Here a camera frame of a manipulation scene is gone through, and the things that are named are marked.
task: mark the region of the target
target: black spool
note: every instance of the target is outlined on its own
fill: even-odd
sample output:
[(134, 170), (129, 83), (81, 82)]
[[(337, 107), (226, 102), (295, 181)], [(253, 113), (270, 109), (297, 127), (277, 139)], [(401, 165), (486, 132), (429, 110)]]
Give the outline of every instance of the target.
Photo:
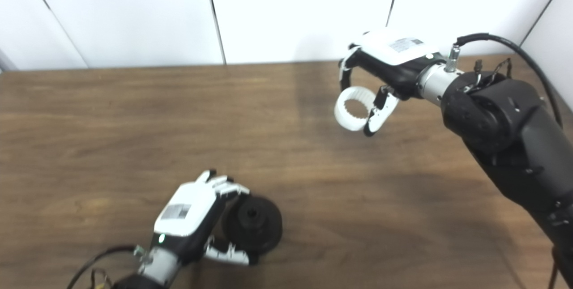
[(239, 198), (223, 220), (227, 240), (244, 250), (265, 254), (278, 245), (282, 236), (282, 216), (274, 203), (263, 197)]

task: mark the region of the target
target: black cable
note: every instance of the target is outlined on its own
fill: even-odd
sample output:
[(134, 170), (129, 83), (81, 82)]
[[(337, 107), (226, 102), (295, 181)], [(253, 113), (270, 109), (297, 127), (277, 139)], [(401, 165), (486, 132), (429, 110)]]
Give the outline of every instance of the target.
[(475, 42), (475, 41), (494, 41), (507, 46), (508, 48), (512, 49), (516, 52), (519, 56), (521, 56), (527, 63), (529, 67), (535, 72), (538, 76), (539, 80), (543, 85), (543, 89), (545, 89), (547, 98), (549, 99), (549, 103), (551, 104), (551, 108), (553, 108), (553, 115), (555, 116), (555, 121), (559, 125), (559, 127), (563, 127), (563, 122), (561, 121), (561, 113), (559, 112), (559, 107), (557, 106), (557, 100), (555, 99), (555, 95), (553, 95), (553, 90), (551, 89), (551, 84), (547, 79), (543, 70), (539, 67), (539, 65), (532, 59), (526, 51), (520, 48), (514, 42), (511, 42), (507, 38), (502, 38), (500, 36), (491, 35), (489, 33), (476, 33), (470, 34), (466, 36), (460, 36), (455, 43), (457, 46), (464, 46), (466, 43)]
[(555, 281), (557, 280), (557, 265), (553, 262), (553, 269), (551, 269), (551, 277), (549, 278), (549, 286), (547, 289), (553, 289), (555, 287)]
[(115, 254), (118, 252), (130, 252), (131, 254), (133, 254), (135, 252), (135, 250), (137, 250), (137, 246), (135, 245), (129, 245), (129, 246), (112, 246), (111, 248), (108, 248), (107, 250), (101, 252), (100, 254), (95, 255), (94, 257), (92, 257), (90, 260), (88, 260), (88, 262), (86, 262), (77, 272), (76, 274), (72, 277), (72, 280), (70, 280), (70, 283), (68, 284), (68, 286), (66, 287), (66, 289), (72, 289), (74, 287), (74, 285), (76, 284), (76, 282), (78, 281), (78, 279), (81, 277), (81, 275), (86, 272), (87, 269), (89, 269), (92, 265), (94, 265), (94, 263), (96, 263), (98, 260), (100, 260), (101, 258), (104, 258), (107, 255), (110, 254)]

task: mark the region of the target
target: black fingertip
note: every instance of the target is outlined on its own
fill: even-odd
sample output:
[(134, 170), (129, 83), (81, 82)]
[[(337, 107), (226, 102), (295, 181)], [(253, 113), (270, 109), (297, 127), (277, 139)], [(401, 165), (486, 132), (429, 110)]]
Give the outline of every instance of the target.
[(370, 127), (368, 126), (368, 123), (365, 124), (365, 126), (364, 126), (364, 135), (365, 135), (366, 137), (372, 137), (372, 136), (374, 136), (375, 133), (376, 133), (376, 132), (371, 132), (371, 131), (370, 131)]

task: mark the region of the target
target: white plastic ring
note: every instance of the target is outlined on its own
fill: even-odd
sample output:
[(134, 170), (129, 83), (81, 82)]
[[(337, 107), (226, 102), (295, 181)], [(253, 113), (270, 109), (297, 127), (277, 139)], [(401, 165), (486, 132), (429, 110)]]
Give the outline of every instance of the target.
[(356, 118), (351, 115), (350, 112), (348, 112), (348, 109), (346, 109), (346, 101), (356, 100), (364, 104), (367, 113), (370, 114), (370, 110), (374, 108), (374, 99), (376, 99), (376, 95), (364, 87), (349, 87), (344, 89), (344, 91), (342, 91), (338, 96), (338, 100), (334, 106), (334, 116), (336, 121), (338, 121), (340, 126), (343, 126), (348, 130), (352, 130), (353, 132), (364, 128), (364, 125), (368, 122), (368, 118)]

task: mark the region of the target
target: wire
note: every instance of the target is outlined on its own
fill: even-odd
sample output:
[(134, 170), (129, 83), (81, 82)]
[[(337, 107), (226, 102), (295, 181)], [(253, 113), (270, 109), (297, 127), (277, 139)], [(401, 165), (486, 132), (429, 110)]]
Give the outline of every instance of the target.
[(555, 281), (557, 280), (557, 264), (553, 262), (553, 268), (551, 269), (551, 277), (549, 278), (549, 285), (547, 289), (553, 289), (555, 287)]
[(76, 282), (78, 281), (78, 279), (81, 277), (81, 275), (84, 272), (86, 272), (87, 269), (89, 269), (92, 265), (94, 265), (94, 263), (96, 263), (101, 258), (104, 258), (105, 256), (108, 256), (111, 254), (116, 254), (118, 252), (130, 252), (131, 254), (134, 254), (137, 251), (137, 249), (138, 249), (138, 246), (135, 246), (132, 244), (129, 246), (112, 246), (111, 248), (108, 248), (107, 250), (100, 252), (99, 254), (95, 255), (90, 260), (88, 260), (88, 262), (86, 262), (76, 272), (76, 274), (72, 277), (72, 280), (70, 280), (70, 283), (68, 284), (66, 289), (72, 289), (74, 287), (74, 285), (76, 284)]
[(508, 48), (512, 49), (519, 56), (521, 56), (526, 61), (527, 65), (529, 67), (531, 67), (531, 69), (538, 76), (539, 81), (541, 81), (541, 83), (543, 85), (543, 89), (545, 89), (545, 92), (547, 94), (547, 98), (549, 99), (549, 103), (551, 104), (551, 108), (553, 108), (553, 115), (555, 116), (555, 121), (557, 122), (559, 127), (563, 128), (563, 122), (561, 120), (561, 113), (559, 112), (559, 107), (557, 106), (557, 100), (555, 99), (555, 95), (553, 95), (553, 89), (551, 89), (551, 84), (549, 83), (549, 80), (547, 79), (547, 76), (545, 75), (545, 73), (543, 73), (543, 70), (541, 70), (539, 65), (534, 61), (534, 59), (532, 59), (526, 53), (526, 51), (524, 51), (517, 44), (515, 44), (514, 42), (511, 42), (507, 38), (502, 38), (500, 36), (491, 35), (489, 33), (476, 33), (476, 34), (470, 34), (470, 35), (466, 35), (466, 36), (460, 36), (455, 44), (457, 46), (462, 47), (466, 43), (475, 42), (475, 41), (498, 42), (498, 43), (501, 43), (504, 46), (507, 46)]
[(109, 288), (113, 287), (113, 281), (111, 281), (109, 278), (106, 270), (101, 268), (93, 268), (92, 275), (90, 276), (90, 281), (92, 282), (90, 289), (96, 289), (96, 273), (100, 273), (104, 277), (103, 283), (107, 284)]

